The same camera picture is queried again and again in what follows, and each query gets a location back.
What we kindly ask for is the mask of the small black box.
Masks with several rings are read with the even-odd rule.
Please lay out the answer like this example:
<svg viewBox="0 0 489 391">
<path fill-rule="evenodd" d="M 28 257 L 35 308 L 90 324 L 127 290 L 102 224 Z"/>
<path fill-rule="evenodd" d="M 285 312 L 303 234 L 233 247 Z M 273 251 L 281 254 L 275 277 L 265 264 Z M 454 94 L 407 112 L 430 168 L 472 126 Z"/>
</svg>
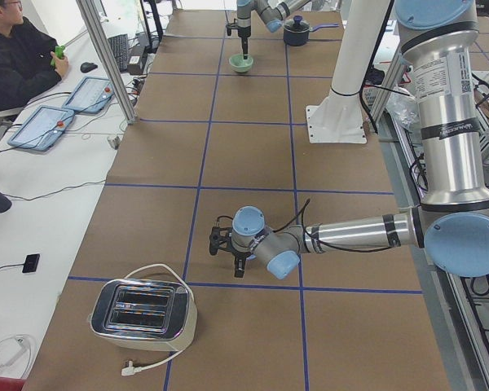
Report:
<svg viewBox="0 0 489 391">
<path fill-rule="evenodd" d="M 37 270 L 39 259 L 40 259 L 39 253 L 27 255 L 23 264 L 22 273 L 23 274 L 34 273 Z"/>
</svg>

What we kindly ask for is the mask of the green bowl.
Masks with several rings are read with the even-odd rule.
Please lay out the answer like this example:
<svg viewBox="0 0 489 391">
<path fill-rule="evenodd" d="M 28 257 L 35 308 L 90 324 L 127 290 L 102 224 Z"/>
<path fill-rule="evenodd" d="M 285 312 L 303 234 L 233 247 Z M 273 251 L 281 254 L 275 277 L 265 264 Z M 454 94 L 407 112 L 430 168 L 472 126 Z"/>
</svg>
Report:
<svg viewBox="0 0 489 391">
<path fill-rule="evenodd" d="M 228 62 L 231 66 L 231 69 L 234 72 L 246 73 L 253 67 L 254 58 L 252 55 L 244 56 L 243 54 L 238 53 L 238 54 L 232 55 L 228 59 Z"/>
</svg>

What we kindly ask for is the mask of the white chrome toaster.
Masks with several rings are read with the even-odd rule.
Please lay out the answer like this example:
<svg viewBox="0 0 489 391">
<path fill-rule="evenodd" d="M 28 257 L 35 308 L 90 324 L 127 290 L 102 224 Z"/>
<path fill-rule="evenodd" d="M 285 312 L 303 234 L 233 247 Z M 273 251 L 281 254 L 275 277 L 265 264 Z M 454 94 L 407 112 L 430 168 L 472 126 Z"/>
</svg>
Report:
<svg viewBox="0 0 489 391">
<path fill-rule="evenodd" d="M 178 352 L 193 342 L 196 321 L 193 294 L 182 283 L 114 279 L 102 287 L 90 327 L 122 348 Z"/>
</svg>

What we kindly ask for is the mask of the seated person in black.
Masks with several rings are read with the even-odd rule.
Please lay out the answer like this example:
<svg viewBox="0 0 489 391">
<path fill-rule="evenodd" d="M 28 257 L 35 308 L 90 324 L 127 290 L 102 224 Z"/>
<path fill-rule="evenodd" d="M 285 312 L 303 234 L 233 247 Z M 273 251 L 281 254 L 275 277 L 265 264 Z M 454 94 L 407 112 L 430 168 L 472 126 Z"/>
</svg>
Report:
<svg viewBox="0 0 489 391">
<path fill-rule="evenodd" d="M 68 58 L 57 46 L 23 15 L 21 1 L 0 1 L 0 111 L 22 108 L 64 79 Z"/>
</svg>

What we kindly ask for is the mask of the black keyboard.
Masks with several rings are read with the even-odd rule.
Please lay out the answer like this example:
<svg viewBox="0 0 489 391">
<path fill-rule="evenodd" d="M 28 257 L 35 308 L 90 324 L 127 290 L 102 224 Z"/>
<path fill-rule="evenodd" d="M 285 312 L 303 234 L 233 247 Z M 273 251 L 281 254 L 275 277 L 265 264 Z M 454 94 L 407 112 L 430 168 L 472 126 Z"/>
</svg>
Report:
<svg viewBox="0 0 489 391">
<path fill-rule="evenodd" d="M 115 63 L 121 72 L 126 72 L 129 59 L 129 40 L 127 34 L 118 34 L 108 38 Z"/>
</svg>

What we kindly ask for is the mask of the near blue teach pendant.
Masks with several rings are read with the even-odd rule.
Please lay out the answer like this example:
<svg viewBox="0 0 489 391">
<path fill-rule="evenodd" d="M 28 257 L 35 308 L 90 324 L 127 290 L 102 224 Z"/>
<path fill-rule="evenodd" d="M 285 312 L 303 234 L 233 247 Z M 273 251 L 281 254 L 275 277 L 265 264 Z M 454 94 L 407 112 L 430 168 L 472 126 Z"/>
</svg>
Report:
<svg viewBox="0 0 489 391">
<path fill-rule="evenodd" d="M 74 117 L 73 110 L 42 105 L 22 122 L 7 144 L 17 149 L 47 151 L 71 125 Z"/>
</svg>

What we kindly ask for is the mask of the black computer mouse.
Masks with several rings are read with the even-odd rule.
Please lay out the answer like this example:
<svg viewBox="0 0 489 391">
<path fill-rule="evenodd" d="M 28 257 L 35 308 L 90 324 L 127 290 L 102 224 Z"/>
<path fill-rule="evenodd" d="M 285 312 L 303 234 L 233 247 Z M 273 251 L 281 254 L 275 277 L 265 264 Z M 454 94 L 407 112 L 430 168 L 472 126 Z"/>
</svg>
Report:
<svg viewBox="0 0 489 391">
<path fill-rule="evenodd" d="M 80 66 L 80 71 L 82 73 L 89 73 L 95 69 L 97 69 L 98 65 L 92 62 L 84 62 Z"/>
</svg>

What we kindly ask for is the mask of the dark blue saucepan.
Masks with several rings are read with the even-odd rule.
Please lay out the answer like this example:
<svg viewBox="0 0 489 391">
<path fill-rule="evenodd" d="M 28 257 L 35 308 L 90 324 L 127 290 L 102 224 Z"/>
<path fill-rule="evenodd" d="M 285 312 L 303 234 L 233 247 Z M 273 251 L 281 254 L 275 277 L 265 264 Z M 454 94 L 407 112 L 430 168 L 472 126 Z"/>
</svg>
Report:
<svg viewBox="0 0 489 391">
<path fill-rule="evenodd" d="M 337 23 L 317 24 L 311 26 L 301 15 L 295 15 L 283 23 L 283 40 L 288 46 L 304 46 L 311 33 L 320 29 L 338 28 Z"/>
</svg>

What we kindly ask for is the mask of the far blue teach pendant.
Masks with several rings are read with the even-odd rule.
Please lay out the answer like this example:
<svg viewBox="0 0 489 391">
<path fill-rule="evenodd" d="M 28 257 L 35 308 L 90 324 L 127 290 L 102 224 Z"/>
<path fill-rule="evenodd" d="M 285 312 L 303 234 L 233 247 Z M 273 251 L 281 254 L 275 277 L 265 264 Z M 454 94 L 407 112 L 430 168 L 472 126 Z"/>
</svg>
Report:
<svg viewBox="0 0 489 391">
<path fill-rule="evenodd" d="M 75 113 L 96 114 L 112 99 L 111 82 L 103 77 L 83 77 L 62 108 Z"/>
</svg>

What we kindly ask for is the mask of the aluminium frame post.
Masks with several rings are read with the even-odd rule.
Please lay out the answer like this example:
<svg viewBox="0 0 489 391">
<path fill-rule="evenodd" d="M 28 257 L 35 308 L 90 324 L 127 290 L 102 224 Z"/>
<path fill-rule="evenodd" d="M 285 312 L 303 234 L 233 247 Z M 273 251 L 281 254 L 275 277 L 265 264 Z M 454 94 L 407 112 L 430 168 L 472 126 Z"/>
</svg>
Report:
<svg viewBox="0 0 489 391">
<path fill-rule="evenodd" d="M 104 70 L 107 73 L 110 82 L 112 83 L 117 101 L 121 107 L 127 124 L 132 125 L 136 121 L 134 106 L 130 101 L 125 83 L 121 78 L 121 72 L 117 67 L 116 61 L 110 49 L 110 45 L 108 44 L 108 39 L 105 36 L 99 15 L 95 10 L 94 2 L 92 0 L 76 0 L 76 3 L 81 12 L 81 17 L 85 23 L 96 53 L 104 66 Z"/>
</svg>

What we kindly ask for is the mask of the blue teach pendant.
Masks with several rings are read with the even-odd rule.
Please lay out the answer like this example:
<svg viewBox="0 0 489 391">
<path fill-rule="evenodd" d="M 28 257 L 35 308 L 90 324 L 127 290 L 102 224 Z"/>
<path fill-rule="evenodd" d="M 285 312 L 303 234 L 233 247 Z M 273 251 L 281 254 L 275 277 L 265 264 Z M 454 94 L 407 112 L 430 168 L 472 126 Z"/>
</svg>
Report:
<svg viewBox="0 0 489 391">
<path fill-rule="evenodd" d="M 111 82 L 103 77 L 83 77 L 62 108 L 75 113 L 96 114 L 112 99 Z"/>
<path fill-rule="evenodd" d="M 73 110 L 42 105 L 22 122 L 7 144 L 17 149 L 47 151 L 71 125 L 74 117 Z"/>
</svg>

